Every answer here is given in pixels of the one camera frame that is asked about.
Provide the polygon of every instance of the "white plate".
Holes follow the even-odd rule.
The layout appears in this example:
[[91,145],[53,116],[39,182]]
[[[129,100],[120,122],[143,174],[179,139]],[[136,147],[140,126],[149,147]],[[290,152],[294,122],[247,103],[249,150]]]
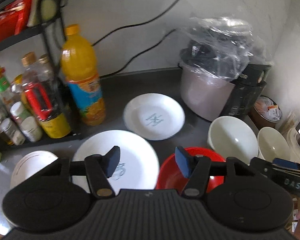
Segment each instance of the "white plate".
[[[140,136],[122,130],[98,133],[86,140],[77,150],[73,161],[83,161],[92,154],[105,155],[113,146],[119,146],[120,162],[108,179],[116,194],[121,188],[153,189],[159,174],[159,161],[151,145]],[[90,192],[87,179],[73,176],[72,182]]]
[[58,159],[48,151],[35,151],[24,156],[15,166],[10,182],[10,189],[19,185],[50,163]]
[[133,98],[123,111],[126,127],[148,140],[164,140],[174,136],[185,123],[179,103],[162,94],[143,94]]

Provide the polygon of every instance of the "dark gray countertop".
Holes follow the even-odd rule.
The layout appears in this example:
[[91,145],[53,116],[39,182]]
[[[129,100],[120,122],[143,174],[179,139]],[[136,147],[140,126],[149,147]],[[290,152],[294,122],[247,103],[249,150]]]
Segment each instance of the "dark gray countertop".
[[[106,103],[107,116],[101,125],[95,127],[81,124],[80,129],[84,138],[106,130],[127,130],[122,119],[125,105],[138,95],[160,93],[178,101],[186,114],[185,124],[175,136],[162,141],[149,141],[158,155],[160,164],[174,152],[175,147],[178,145],[183,147],[205,147],[210,122],[198,117],[182,101],[179,92],[180,78],[180,69],[163,69],[122,74],[103,79],[101,86]],[[0,163],[0,234],[5,235],[9,231],[9,225],[1,212],[1,202],[9,190],[11,174],[17,162],[26,154],[36,150],[47,150],[58,157],[72,157],[83,141],[85,140],[3,152]]]

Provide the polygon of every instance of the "wall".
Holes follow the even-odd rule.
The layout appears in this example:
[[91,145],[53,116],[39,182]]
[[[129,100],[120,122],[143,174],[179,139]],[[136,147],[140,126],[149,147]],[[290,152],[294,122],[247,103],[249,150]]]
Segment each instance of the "wall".
[[294,110],[300,118],[300,0],[291,0],[274,61],[264,92],[279,104],[284,117]]
[[[79,23],[82,35],[96,41],[110,30],[122,25],[148,20],[169,6],[174,0],[68,0],[64,8],[66,24]],[[182,26],[189,17],[216,17],[234,14],[249,21],[255,34],[266,41],[270,53],[278,45],[289,11],[290,0],[181,0],[161,19],[141,27],[121,30],[95,47],[100,74],[121,68],[138,52],[157,43],[163,34]],[[179,48],[173,34],[160,47],[136,59],[125,71],[175,67]],[[20,42],[0,52],[0,65],[7,68],[13,79],[23,71],[20,58],[34,50],[44,52],[40,36]]]

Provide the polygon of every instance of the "red plastic container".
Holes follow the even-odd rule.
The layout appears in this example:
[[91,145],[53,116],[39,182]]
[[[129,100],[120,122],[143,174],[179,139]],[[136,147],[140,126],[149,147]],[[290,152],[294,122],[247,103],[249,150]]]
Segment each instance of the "red plastic container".
[[[189,147],[185,148],[185,150],[192,156],[195,156],[197,154],[207,156],[213,162],[226,161],[221,155],[209,149],[201,147]],[[164,161],[164,163],[160,167],[156,189],[175,188],[180,193],[188,181],[188,179],[183,177],[175,161],[174,154],[172,154]],[[223,176],[214,176],[213,178],[210,178],[207,192],[210,192],[215,187],[221,185],[223,181]]]
[[16,7],[19,3],[24,3],[25,5],[24,9],[9,12],[4,19],[0,20],[0,41],[12,35],[17,35],[26,28],[31,10],[31,1],[15,0],[4,8],[4,10],[9,10]]

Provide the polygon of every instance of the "orange juice bottle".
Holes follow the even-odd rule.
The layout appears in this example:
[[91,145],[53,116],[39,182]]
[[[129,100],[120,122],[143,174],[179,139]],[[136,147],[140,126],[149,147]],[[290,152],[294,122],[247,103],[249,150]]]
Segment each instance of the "orange juice bottle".
[[78,24],[66,28],[67,41],[62,48],[61,68],[82,121],[87,125],[98,125],[104,120],[106,111],[97,58],[90,43],[79,32]]

